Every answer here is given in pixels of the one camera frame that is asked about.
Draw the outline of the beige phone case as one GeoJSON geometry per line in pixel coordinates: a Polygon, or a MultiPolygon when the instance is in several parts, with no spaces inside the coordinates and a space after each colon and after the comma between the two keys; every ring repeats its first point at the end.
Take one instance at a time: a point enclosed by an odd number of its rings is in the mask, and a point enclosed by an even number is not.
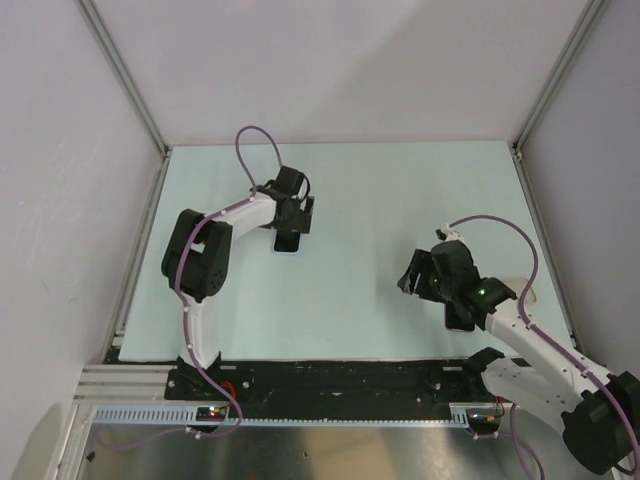
{"type": "MultiPolygon", "coordinates": [[[[524,292],[525,287],[527,285],[528,280],[524,277],[518,278],[507,278],[503,280],[503,283],[508,286],[511,290],[513,290],[518,297],[524,292]]],[[[525,295],[525,304],[532,305],[535,304],[538,300],[536,291],[533,286],[531,286],[525,295]]]]}

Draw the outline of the black phone pink edge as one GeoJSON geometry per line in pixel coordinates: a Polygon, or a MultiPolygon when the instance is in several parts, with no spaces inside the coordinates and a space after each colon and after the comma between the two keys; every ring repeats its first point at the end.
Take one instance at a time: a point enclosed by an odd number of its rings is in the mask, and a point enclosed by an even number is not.
{"type": "Polygon", "coordinates": [[[453,332],[473,332],[476,325],[472,320],[461,317],[452,304],[446,304],[445,328],[453,332]]]}

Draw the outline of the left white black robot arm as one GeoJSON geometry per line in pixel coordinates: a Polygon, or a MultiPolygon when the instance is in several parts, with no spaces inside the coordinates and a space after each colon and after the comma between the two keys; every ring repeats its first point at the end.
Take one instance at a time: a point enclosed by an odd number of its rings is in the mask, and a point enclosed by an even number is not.
{"type": "Polygon", "coordinates": [[[166,247],[161,272],[183,306],[183,346],[179,358],[193,369],[187,387],[201,399],[214,397],[222,376],[211,366],[221,351],[216,327],[204,318],[207,303],[222,289],[233,243],[258,229],[274,232],[273,250],[298,252],[310,233],[315,198],[299,170],[282,166],[276,178],[252,187],[249,195],[221,210],[204,214],[183,210],[166,247]]]}

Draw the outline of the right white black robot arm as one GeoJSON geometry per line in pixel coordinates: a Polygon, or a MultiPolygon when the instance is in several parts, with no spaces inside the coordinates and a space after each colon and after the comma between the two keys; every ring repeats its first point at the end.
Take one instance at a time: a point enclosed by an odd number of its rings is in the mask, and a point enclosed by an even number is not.
{"type": "Polygon", "coordinates": [[[573,457],[602,475],[639,453],[639,380],[614,374],[562,345],[532,315],[518,310],[507,284],[483,277],[460,240],[414,251],[397,282],[405,294],[440,303],[451,331],[479,328],[524,361],[486,347],[463,364],[462,388],[476,401],[490,395],[517,404],[558,432],[573,457]]]}

